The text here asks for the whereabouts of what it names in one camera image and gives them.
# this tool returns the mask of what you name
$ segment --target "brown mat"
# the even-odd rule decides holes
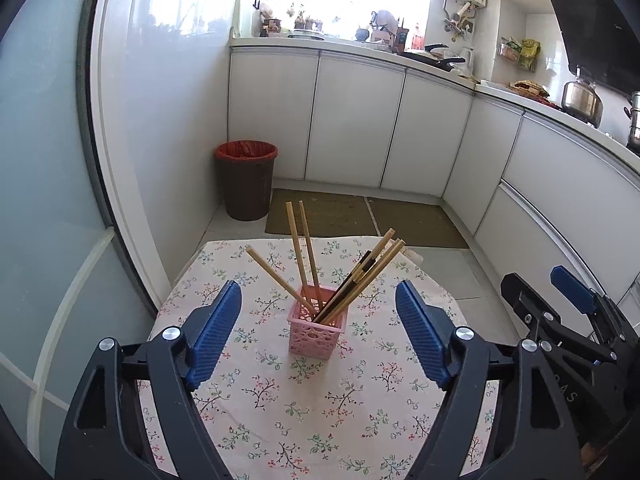
[[[465,239],[439,205],[368,200],[381,233],[392,227],[396,230],[394,237],[402,238],[409,246],[468,249]]]
[[[303,236],[298,201],[305,204],[306,222],[311,236],[375,236],[376,228],[371,220],[364,197],[333,193],[316,193],[293,189],[274,189],[265,232],[289,235],[289,220],[285,203],[293,202],[298,234]]]

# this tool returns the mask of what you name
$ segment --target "floral pattern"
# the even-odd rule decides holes
[[[320,282],[337,286],[379,238],[312,241]],[[242,310],[211,379],[193,398],[231,478],[395,480],[407,475],[444,393],[428,380],[394,308],[396,286],[420,296],[456,325],[456,301],[398,254],[350,306],[328,361],[289,354],[292,298],[246,253],[250,243],[294,288],[300,276],[290,239],[209,242],[172,290],[152,336],[210,304],[225,281],[242,288]],[[301,240],[307,277],[311,279]],[[494,420],[497,383],[487,383],[462,473],[478,468]],[[159,468],[175,474],[153,404],[140,384],[147,435]]]

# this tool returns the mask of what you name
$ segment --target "blue gripper pad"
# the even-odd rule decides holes
[[[551,271],[551,284],[583,314],[593,314],[593,293],[562,265]]]
[[[229,280],[212,304],[197,308],[184,322],[182,330],[190,349],[190,368],[185,377],[189,391],[195,391],[213,374],[241,305],[242,291],[236,282]]]
[[[451,380],[446,355],[455,326],[446,312],[424,303],[409,280],[396,288],[396,312],[427,378],[445,390]]]

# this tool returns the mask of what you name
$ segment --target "metal bolt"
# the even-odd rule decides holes
[[[167,341],[173,341],[174,339],[178,339],[180,336],[180,329],[176,326],[170,326],[169,328],[165,328],[164,332],[162,332],[162,339],[166,339]]]
[[[456,329],[456,335],[460,339],[464,339],[465,341],[469,341],[470,339],[473,339],[476,334],[474,334],[474,331],[471,330],[470,328],[468,328],[466,326],[461,326],[460,328]]]
[[[111,350],[115,344],[116,343],[113,339],[106,337],[98,343],[98,348],[100,350]]]
[[[527,352],[535,352],[538,349],[536,342],[531,339],[523,339],[520,344]]]

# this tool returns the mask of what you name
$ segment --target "trash can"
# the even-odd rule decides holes
[[[226,212],[236,220],[257,220],[269,212],[273,161],[278,149],[261,140],[233,140],[217,147]]]

